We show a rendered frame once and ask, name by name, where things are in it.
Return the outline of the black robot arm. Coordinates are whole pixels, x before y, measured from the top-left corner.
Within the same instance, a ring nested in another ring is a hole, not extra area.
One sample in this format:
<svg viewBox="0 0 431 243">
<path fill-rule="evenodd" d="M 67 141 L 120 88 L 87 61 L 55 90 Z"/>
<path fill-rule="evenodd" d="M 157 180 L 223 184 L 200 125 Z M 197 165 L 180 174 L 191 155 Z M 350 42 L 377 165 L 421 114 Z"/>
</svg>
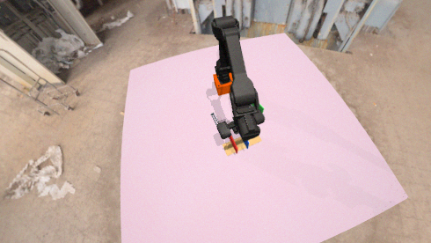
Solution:
<svg viewBox="0 0 431 243">
<path fill-rule="evenodd" d="M 237 118 L 237 131 L 247 142 L 260 135 L 260 127 L 253 114 L 259 112 L 259 95 L 253 81 L 247 76 L 245 60 L 240 46 L 239 22 L 232 15 L 213 18 L 213 35 L 219 40 L 219 60 L 215 72 L 220 85 L 232 82 L 230 102 L 234 117 Z M 232 74 L 232 79 L 230 78 Z M 251 107 L 251 104 L 254 106 Z"/>
</svg>

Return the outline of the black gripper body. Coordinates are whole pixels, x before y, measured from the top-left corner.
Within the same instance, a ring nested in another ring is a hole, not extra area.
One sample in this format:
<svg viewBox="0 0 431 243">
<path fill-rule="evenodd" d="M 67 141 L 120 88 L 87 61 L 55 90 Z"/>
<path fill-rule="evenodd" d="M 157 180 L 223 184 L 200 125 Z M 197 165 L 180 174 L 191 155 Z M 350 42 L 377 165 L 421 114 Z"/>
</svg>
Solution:
<svg viewBox="0 0 431 243">
<path fill-rule="evenodd" d="M 266 118 L 262 114 L 262 112 L 260 111 L 260 109 L 259 109 L 259 112 L 253 114 L 253 116 L 254 116 L 254 119 L 255 119 L 257 125 L 260 125 L 261 123 L 265 122 Z M 230 129 L 233 129 L 235 133 L 237 132 L 237 129 L 236 129 L 236 127 L 238 125 L 237 124 L 237 118 L 235 118 L 233 116 L 232 119 L 233 119 L 233 122 L 231 122 L 231 123 L 227 124 L 226 121 L 224 121 L 224 122 L 221 122 L 221 123 L 219 123 L 219 124 L 216 125 L 216 127 L 218 129 L 218 132 L 219 132 L 219 134 L 220 134 L 220 136 L 221 136 L 222 139 L 226 139 L 226 138 L 228 138 L 228 137 L 231 136 Z"/>
</svg>

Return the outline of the green board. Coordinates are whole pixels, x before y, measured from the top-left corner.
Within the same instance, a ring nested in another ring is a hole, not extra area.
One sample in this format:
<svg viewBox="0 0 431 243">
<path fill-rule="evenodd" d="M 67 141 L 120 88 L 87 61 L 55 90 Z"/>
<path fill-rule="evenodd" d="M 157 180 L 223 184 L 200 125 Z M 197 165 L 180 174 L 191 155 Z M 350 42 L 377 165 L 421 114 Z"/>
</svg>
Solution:
<svg viewBox="0 0 431 243">
<path fill-rule="evenodd" d="M 259 109 L 260 109 L 260 111 L 262 112 L 262 114 L 263 114 L 263 112 L 264 112 L 264 107 L 261 105 L 261 104 L 259 104 Z"/>
</svg>

